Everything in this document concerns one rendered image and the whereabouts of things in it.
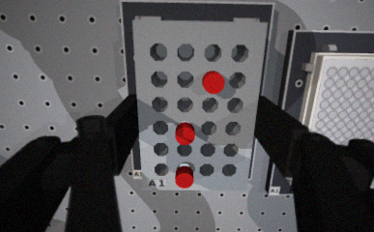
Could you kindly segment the dark grey u-shaped frame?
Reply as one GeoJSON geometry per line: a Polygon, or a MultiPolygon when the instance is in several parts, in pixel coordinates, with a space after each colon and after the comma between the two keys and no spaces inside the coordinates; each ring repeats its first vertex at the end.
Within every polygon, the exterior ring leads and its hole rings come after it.
{"type": "MultiPolygon", "coordinates": [[[[273,2],[120,0],[127,96],[136,94],[132,21],[207,20],[268,22],[259,96],[263,96],[273,26],[273,2]]],[[[133,179],[142,179],[139,134],[131,149],[133,179]]]]}

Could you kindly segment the grey flat base plate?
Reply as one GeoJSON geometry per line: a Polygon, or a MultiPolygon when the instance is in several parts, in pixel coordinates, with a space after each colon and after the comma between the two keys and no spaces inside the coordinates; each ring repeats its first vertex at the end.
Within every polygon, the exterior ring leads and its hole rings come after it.
{"type": "MultiPolygon", "coordinates": [[[[264,97],[278,105],[289,30],[374,31],[374,0],[273,2],[264,97]]],[[[127,97],[120,0],[0,0],[0,165],[28,142],[78,135],[127,97]]],[[[298,232],[293,195],[268,196],[257,140],[243,190],[142,190],[131,153],[114,176],[123,232],[298,232]]]]}

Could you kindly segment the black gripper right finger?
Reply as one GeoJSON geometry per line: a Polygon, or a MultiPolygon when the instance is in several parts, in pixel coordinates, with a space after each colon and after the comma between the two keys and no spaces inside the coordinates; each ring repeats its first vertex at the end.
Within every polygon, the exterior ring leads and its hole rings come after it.
{"type": "Polygon", "coordinates": [[[264,96],[254,136],[282,176],[292,178],[298,232],[374,232],[374,142],[335,144],[264,96]]]}

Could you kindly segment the black rectangular frame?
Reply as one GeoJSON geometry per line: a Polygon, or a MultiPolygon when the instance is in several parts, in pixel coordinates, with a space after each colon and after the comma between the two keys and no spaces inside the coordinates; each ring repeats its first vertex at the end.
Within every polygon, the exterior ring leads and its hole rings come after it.
{"type": "MultiPolygon", "coordinates": [[[[374,53],[374,31],[289,30],[278,105],[300,120],[311,52],[374,53]]],[[[265,190],[268,195],[293,195],[270,158],[265,190]]]]}

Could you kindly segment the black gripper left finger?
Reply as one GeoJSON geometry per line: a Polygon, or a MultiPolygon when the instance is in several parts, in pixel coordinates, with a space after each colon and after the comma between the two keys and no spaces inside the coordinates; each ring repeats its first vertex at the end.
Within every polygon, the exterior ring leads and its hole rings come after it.
{"type": "Polygon", "coordinates": [[[71,141],[38,137],[0,166],[0,232],[45,232],[70,187],[65,232],[123,232],[114,176],[139,134],[136,94],[76,127],[71,141]]]}

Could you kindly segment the white multi-well plate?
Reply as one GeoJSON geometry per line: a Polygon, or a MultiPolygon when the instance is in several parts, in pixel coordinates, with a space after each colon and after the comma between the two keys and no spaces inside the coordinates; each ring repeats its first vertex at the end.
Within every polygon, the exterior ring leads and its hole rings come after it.
{"type": "Polygon", "coordinates": [[[311,52],[299,122],[332,142],[374,142],[374,53],[311,52]]]}

